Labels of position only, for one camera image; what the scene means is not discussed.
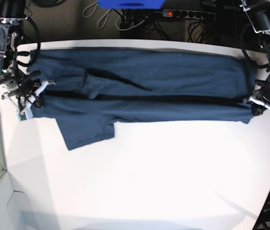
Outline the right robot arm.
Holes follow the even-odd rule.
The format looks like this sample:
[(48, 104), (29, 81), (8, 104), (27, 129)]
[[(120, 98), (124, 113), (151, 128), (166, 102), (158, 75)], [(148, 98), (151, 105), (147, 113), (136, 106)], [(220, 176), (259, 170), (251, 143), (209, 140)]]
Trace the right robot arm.
[[(0, 85), (6, 87), (10, 94), (18, 99), (18, 104), (37, 106), (39, 97), (33, 89), (36, 88), (32, 78), (41, 74), (33, 71), (26, 75), (18, 67), (30, 67), (40, 54), (41, 36), (35, 22), (24, 12), (24, 0), (0, 0)], [(23, 42), (22, 23), (27, 20), (35, 31), (37, 49), (29, 63), (17, 60), (18, 56), (28, 56), (29, 52), (19, 52), (17, 47)]]

